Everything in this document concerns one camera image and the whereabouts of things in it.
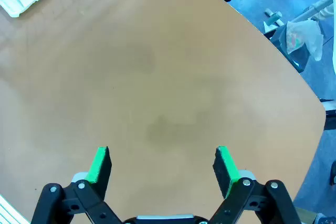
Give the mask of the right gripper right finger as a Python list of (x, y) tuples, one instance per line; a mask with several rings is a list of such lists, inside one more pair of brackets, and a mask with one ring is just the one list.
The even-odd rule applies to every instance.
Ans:
[(216, 149), (213, 169), (224, 201), (209, 223), (236, 223), (245, 210), (254, 211), (260, 223), (301, 223), (284, 183), (263, 185), (242, 176), (226, 146)]

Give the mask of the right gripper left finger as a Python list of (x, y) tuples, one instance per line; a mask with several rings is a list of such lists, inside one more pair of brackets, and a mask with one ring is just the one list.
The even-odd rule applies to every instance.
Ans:
[(83, 179), (43, 187), (31, 223), (71, 223), (77, 214), (86, 214), (91, 223), (122, 223), (104, 201), (111, 169), (109, 148), (99, 147)]

